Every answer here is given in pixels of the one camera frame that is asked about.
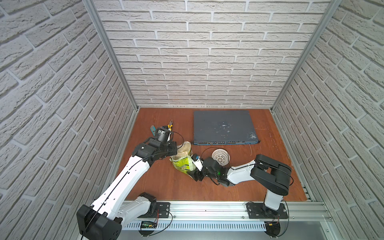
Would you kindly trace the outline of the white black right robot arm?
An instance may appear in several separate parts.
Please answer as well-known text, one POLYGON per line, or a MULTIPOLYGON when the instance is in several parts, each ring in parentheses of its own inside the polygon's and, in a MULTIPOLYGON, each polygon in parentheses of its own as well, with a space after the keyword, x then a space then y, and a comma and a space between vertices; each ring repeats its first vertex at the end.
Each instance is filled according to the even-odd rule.
POLYGON ((196 182, 205 177, 210 178, 216 185, 231 187, 242 182, 257 181, 267 189, 263 203, 265 210, 277 211, 284 196, 289 194, 293 178, 290 166, 269 158, 265 155, 256 155, 251 162, 237 166, 224 167, 218 161, 209 157, 202 159, 197 154, 192 156, 193 164, 197 168, 187 174, 196 182))

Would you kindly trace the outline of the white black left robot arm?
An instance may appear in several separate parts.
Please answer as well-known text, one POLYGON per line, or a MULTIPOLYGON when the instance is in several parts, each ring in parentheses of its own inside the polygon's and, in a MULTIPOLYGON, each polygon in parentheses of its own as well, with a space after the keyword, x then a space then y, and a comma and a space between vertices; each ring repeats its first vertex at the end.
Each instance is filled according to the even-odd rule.
POLYGON ((156 199, 146 193, 130 203, 127 210, 121 210, 121 206, 153 163, 176 155, 177 149, 177 143, 174 141, 162 143, 154 139, 136 146, 126 166, 105 192, 90 206, 82 205, 77 211, 82 238, 116 240, 125 223, 147 214, 153 208, 156 199))

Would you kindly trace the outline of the green oats bag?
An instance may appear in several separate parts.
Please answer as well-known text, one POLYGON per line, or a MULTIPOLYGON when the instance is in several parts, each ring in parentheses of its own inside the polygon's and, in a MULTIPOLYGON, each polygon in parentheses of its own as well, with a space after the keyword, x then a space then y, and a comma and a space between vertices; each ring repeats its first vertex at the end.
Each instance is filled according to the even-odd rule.
POLYGON ((197 167, 192 160, 192 146, 188 141, 184 141, 182 145, 178 146, 177 154, 170 156, 170 161, 174 168, 178 171, 187 174, 188 172, 195 171, 197 167))

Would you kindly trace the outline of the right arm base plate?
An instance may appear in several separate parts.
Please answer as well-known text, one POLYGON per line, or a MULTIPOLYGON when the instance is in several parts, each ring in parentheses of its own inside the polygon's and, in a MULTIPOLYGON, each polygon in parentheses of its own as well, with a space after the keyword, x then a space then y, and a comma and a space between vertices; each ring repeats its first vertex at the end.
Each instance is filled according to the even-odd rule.
POLYGON ((264 203, 246 203, 247 213, 250 219, 283 219, 286 220, 289 218, 288 211, 283 203, 280 203, 278 210, 272 210, 265 206, 264 203))

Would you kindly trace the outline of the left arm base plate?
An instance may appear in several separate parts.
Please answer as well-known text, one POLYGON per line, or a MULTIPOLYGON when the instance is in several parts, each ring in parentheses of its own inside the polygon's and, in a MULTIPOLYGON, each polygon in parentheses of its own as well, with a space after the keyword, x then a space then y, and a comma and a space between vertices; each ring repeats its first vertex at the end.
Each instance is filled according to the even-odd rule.
POLYGON ((149 212, 146 214, 147 218, 160 218, 167 219, 169 217, 168 211, 170 210, 170 202, 156 202, 150 207, 149 212))

